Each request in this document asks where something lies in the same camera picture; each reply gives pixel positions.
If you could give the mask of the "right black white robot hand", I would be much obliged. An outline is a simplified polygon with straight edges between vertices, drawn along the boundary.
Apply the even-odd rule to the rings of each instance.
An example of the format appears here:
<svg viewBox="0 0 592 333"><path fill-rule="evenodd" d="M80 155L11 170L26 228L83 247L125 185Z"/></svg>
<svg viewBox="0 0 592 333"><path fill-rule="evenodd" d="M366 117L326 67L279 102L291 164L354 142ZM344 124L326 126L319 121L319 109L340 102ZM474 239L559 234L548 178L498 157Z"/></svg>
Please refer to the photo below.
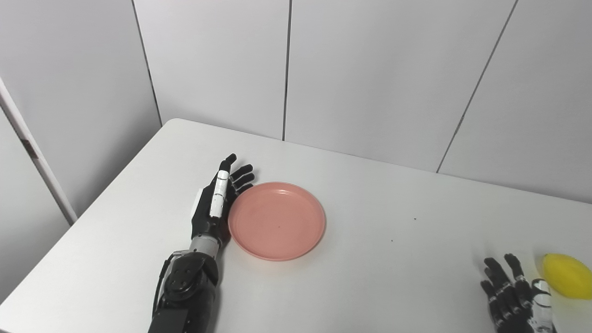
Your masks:
<svg viewBox="0 0 592 333"><path fill-rule="evenodd" d="M555 333L549 284L541 278L529 282L515 255L505 254L505 260L513 279L489 257L484 259L487 279L481 282L496 332Z"/></svg>

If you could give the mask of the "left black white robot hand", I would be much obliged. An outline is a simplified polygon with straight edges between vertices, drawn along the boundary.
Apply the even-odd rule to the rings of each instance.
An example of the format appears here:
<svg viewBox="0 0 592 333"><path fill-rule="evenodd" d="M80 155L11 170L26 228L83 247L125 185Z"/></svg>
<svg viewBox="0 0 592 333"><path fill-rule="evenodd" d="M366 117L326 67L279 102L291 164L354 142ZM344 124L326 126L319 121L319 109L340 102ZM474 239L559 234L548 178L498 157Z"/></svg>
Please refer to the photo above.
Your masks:
<svg viewBox="0 0 592 333"><path fill-rule="evenodd" d="M220 245L225 245L230 240L228 216L231 206L243 192L253 187L254 181L251 164L243 165L234 172L231 171L231 166L236 160L237 156L230 154L220 163L219 171L225 171L228 174L228 179L223 182L226 184L225 192L216 192L219 171L216 171L209 185L202 189L191 219L192 239L198 236L209 236L217 240Z"/></svg>

